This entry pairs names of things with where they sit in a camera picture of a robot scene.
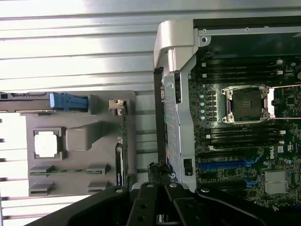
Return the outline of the silver CPU chip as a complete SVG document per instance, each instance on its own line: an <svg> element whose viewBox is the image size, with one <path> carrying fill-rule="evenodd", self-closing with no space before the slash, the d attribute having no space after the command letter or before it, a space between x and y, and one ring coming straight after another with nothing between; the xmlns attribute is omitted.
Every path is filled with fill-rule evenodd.
<svg viewBox="0 0 301 226"><path fill-rule="evenodd" d="M34 137L35 154L41 158L52 158L58 153L55 134L37 134Z"/></svg>

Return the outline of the grey printed parts rack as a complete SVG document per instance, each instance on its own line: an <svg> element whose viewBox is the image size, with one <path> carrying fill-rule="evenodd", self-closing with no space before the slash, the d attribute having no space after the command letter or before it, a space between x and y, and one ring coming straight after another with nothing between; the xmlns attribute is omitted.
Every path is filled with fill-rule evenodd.
<svg viewBox="0 0 301 226"><path fill-rule="evenodd" d="M94 194L116 185L115 146L121 117L109 110L109 101L114 99L127 102L128 184L135 174L135 92L77 91L68 94L87 96L88 110L18 113L25 118L26 124L28 193L31 197ZM54 157L41 158L35 154L37 134L57 136L58 153ZM30 172L53 170L102 170L103 174L29 175Z"/></svg>

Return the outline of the blue expansion slot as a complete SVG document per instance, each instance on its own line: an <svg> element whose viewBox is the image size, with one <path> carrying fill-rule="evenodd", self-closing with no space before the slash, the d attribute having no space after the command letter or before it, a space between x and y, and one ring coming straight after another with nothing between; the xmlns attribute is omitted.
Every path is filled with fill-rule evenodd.
<svg viewBox="0 0 301 226"><path fill-rule="evenodd" d="M244 160L239 160L239 161L204 162L204 163L200 163L198 167L202 170L212 170L212 169L244 167L245 165L246 162Z"/></svg>

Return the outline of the metal socket cover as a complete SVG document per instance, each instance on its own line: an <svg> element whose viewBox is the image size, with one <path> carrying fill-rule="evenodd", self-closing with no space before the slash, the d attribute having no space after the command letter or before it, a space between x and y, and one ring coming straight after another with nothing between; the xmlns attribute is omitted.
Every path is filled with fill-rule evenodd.
<svg viewBox="0 0 301 226"><path fill-rule="evenodd" d="M301 120L301 84L269 87L268 113L271 120Z"/></svg>

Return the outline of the open grey PC case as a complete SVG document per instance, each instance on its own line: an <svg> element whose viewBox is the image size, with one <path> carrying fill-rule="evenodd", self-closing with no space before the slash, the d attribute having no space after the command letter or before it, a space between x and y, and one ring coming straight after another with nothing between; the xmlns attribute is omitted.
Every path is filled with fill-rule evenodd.
<svg viewBox="0 0 301 226"><path fill-rule="evenodd" d="M159 76L157 122L163 123L171 178L195 190L194 125L189 73L200 59L301 56L301 16L170 20L158 27L154 67Z"/></svg>

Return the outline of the long black expansion slot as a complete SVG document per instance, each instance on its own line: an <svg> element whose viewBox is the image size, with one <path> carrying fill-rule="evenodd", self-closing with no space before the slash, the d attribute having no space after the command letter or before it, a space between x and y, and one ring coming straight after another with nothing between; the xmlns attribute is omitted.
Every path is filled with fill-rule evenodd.
<svg viewBox="0 0 301 226"><path fill-rule="evenodd" d="M207 153L198 153L197 157L206 159L206 158L221 158L221 157L231 157L231 156L244 156L244 151L212 151Z"/></svg>

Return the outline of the hard disk with blue caddy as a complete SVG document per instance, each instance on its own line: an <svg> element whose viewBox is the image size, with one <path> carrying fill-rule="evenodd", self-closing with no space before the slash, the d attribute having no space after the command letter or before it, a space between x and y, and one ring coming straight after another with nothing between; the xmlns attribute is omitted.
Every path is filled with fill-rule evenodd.
<svg viewBox="0 0 301 226"><path fill-rule="evenodd" d="M51 113L88 110L88 97L57 92L0 92L0 113Z"/></svg>

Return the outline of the silver chipset heatsink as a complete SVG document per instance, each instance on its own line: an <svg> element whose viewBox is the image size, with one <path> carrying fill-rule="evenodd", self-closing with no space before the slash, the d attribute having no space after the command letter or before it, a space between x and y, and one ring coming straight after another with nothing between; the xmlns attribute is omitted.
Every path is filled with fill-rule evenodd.
<svg viewBox="0 0 301 226"><path fill-rule="evenodd" d="M267 194L288 192L288 176L285 170L271 170L264 173L264 188Z"/></svg>

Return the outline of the green RAM stick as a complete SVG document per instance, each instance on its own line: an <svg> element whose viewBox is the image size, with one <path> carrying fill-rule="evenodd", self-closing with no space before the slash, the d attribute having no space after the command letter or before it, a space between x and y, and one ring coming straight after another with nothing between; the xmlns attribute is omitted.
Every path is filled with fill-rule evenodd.
<svg viewBox="0 0 301 226"><path fill-rule="evenodd" d="M87 171L85 169L76 169L76 170L53 170L47 172L30 172L30 176L49 176L49 175L58 175L58 174L103 174L103 171Z"/></svg>

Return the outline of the green motherboard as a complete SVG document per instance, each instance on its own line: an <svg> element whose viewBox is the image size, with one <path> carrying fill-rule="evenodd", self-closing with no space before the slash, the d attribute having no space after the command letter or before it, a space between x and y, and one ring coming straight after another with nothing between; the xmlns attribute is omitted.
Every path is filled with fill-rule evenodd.
<svg viewBox="0 0 301 226"><path fill-rule="evenodd" d="M202 70L202 63L211 60L279 60L284 62L280 69L284 74L282 78L273 81L252 82L227 82L208 83L200 78L207 77L246 77L246 76L271 76L271 74L247 75L209 75L206 72L220 72L216 70ZM259 70L221 70L221 71L259 71ZM221 94L223 88L240 85L265 85L278 87L301 84L301 56L274 56L254 57L242 59L200 59L189 73L189 99L190 113L194 125L196 183L198 186L212 186L230 194L239 196L264 207L274 210L301 211L301 120L267 120L254 124L230 125L222 122L225 116L225 96ZM285 135L281 136L250 136L250 137L282 137L277 145L252 145L252 146L213 146L210 139L206 138L209 129L215 128L279 128ZM221 158L198 158L198 153L212 151L244 151L244 156L231 156ZM198 165L204 162L239 161L244 160L244 167L223 169L200 169ZM264 173L271 170L285 170L287 172L288 192L284 194L267 194L264 188Z"/></svg>

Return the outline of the black RAM slot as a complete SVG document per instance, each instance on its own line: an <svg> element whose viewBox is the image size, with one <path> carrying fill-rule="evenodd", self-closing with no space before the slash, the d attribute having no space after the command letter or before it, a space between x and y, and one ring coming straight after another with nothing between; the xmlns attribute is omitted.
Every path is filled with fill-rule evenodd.
<svg viewBox="0 0 301 226"><path fill-rule="evenodd" d="M271 75L279 75L284 74L284 71L282 70L274 70L274 71L220 71L220 72L206 72L202 73L206 74L207 76L211 75L247 75L247 74L271 74Z"/></svg>
<svg viewBox="0 0 301 226"><path fill-rule="evenodd" d="M208 83L227 83L227 82L252 82L252 81L273 81L282 78L282 76L246 76L246 77L207 77L207 78L200 78L202 81Z"/></svg>
<svg viewBox="0 0 301 226"><path fill-rule="evenodd" d="M274 70L281 69L282 65L229 65L229 66L208 66L202 67L202 70Z"/></svg>
<svg viewBox="0 0 301 226"><path fill-rule="evenodd" d="M215 134L206 134L206 138L213 138L213 137L226 137L226 136L239 136L239 137L250 137L250 136L281 136L285 135L283 131L280 132L270 132L270 133L215 133Z"/></svg>
<svg viewBox="0 0 301 226"><path fill-rule="evenodd" d="M235 132L279 132L279 128L215 128L209 129L210 133L235 133Z"/></svg>
<svg viewBox="0 0 301 226"><path fill-rule="evenodd" d="M211 60L202 63L202 66L210 65L269 65L269 64L282 64L284 60Z"/></svg>
<svg viewBox="0 0 301 226"><path fill-rule="evenodd" d="M229 146L235 146L235 145L264 146L264 145L277 145L280 143L281 143L281 141L247 141L247 142L211 142L208 145L213 145L213 146L227 146L227 145L229 145Z"/></svg>
<svg viewBox="0 0 301 226"><path fill-rule="evenodd" d="M226 138L212 138L211 142L221 142L221 141L247 141L247 140L281 140L282 137L226 137Z"/></svg>

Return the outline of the CPU socket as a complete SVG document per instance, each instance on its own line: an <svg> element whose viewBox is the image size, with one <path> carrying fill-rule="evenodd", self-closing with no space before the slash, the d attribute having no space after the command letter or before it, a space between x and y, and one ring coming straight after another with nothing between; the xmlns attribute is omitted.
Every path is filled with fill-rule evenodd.
<svg viewBox="0 0 301 226"><path fill-rule="evenodd" d="M229 86L221 90L225 96L225 116L222 122L230 125L254 124L270 119L268 94L265 85Z"/></svg>

